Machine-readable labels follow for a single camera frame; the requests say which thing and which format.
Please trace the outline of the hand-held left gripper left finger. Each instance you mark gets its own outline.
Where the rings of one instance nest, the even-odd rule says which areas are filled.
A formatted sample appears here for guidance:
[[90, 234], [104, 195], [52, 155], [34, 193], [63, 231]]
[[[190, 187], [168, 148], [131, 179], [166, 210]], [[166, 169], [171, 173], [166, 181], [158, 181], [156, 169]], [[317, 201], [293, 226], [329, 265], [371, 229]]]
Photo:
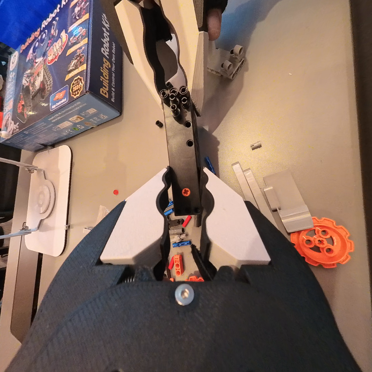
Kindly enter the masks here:
[[163, 168], [126, 200], [101, 253], [109, 264], [155, 267], [166, 263], [170, 252], [168, 223], [170, 167]]

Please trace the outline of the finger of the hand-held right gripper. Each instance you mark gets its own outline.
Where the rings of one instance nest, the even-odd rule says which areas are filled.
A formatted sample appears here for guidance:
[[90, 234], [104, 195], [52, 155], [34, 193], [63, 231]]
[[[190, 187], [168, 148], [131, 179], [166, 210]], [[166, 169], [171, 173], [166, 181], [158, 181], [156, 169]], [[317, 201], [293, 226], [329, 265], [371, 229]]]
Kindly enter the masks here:
[[165, 71], [157, 53], [169, 36], [160, 1], [116, 1], [117, 13], [134, 67], [162, 107], [160, 91], [166, 88]]
[[188, 75], [188, 88], [190, 97], [196, 110], [197, 116], [202, 115], [205, 92], [204, 84], [207, 76], [208, 63], [208, 22], [207, 1], [189, 1], [189, 26], [186, 31], [189, 37], [188, 46], [192, 47], [189, 52], [190, 73]]

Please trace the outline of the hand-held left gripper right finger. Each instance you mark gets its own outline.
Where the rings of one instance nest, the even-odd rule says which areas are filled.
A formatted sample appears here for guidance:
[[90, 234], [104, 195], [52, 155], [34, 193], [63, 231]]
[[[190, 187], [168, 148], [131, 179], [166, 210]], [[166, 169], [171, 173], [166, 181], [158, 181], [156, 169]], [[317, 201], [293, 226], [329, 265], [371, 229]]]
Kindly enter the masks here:
[[206, 167], [201, 170], [203, 263], [215, 268], [267, 265], [269, 254], [243, 198]]

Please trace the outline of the black perforated building block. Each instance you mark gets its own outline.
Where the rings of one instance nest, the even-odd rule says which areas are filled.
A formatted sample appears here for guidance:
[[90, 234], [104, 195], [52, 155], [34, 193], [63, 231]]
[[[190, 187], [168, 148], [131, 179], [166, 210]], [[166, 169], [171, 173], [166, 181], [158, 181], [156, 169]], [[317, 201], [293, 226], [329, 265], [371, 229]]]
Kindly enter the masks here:
[[171, 83], [159, 93], [165, 120], [175, 216], [201, 216], [200, 172], [196, 110], [188, 88]]

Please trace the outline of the person's right hand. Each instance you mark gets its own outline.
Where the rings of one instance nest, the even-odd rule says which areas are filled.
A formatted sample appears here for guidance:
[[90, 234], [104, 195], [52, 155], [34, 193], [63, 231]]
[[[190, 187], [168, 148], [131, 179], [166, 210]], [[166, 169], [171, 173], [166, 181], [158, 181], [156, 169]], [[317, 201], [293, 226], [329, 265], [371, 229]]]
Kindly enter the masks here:
[[212, 8], [207, 12], [207, 28], [209, 41], [215, 41], [221, 34], [222, 9]]

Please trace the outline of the light grey connector piece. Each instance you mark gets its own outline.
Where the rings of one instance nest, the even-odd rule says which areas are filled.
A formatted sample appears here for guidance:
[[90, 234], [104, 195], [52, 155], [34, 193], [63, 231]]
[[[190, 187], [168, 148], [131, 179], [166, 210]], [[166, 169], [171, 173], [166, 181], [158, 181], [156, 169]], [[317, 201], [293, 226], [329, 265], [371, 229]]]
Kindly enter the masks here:
[[207, 71], [234, 80], [245, 64], [244, 48], [235, 45], [231, 50], [216, 48], [214, 41], [208, 43]]

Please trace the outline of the blue axle pin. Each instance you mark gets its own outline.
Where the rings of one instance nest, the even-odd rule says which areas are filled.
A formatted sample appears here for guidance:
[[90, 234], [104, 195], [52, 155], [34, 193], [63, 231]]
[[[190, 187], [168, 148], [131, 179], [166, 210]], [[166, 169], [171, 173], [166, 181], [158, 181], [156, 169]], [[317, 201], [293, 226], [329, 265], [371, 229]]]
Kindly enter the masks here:
[[186, 233], [174, 235], [170, 238], [170, 243], [173, 248], [180, 248], [184, 246], [189, 246], [192, 244], [192, 241], [188, 239], [188, 235]]

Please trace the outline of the blue robot kit box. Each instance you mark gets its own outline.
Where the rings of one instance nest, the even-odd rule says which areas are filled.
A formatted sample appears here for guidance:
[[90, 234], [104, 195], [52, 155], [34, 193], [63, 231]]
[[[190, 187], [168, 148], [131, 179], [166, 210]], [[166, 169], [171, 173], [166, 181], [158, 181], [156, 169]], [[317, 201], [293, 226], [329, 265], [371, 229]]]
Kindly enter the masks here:
[[48, 30], [12, 53], [1, 144], [26, 151], [55, 145], [122, 112], [122, 48], [100, 1], [78, 35]]

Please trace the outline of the grey long beams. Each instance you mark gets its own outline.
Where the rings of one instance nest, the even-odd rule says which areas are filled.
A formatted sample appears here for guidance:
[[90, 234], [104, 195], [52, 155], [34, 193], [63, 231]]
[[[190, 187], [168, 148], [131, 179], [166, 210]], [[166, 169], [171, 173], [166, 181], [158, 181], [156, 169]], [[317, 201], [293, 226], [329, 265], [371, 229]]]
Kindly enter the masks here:
[[272, 212], [256, 182], [251, 169], [242, 170], [239, 162], [232, 164], [235, 176], [239, 182], [246, 201], [251, 202], [277, 229], [278, 226]]

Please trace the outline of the white stand base board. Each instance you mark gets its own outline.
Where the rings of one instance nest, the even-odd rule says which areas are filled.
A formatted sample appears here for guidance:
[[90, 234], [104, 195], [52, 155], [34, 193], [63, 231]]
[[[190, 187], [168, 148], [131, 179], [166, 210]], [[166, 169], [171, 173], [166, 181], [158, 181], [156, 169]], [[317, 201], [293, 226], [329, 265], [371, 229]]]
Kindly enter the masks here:
[[[39, 229], [25, 236], [25, 244], [31, 251], [57, 257], [66, 245], [67, 230], [64, 226], [68, 224], [72, 151], [66, 145], [45, 150], [35, 155], [32, 164], [44, 169], [46, 179], [53, 183], [55, 203], [49, 217], [41, 221]], [[26, 226], [33, 228], [35, 225], [26, 221]]]

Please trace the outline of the blue plastic bin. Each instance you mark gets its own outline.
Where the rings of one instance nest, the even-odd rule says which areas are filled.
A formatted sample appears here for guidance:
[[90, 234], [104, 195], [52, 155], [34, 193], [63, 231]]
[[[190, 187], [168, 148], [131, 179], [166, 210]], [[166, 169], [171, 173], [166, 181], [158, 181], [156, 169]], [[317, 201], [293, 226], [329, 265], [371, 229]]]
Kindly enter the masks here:
[[21, 46], [27, 48], [38, 33], [59, 31], [78, 35], [80, 24], [89, 18], [91, 1], [1, 1], [1, 54], [11, 54]]

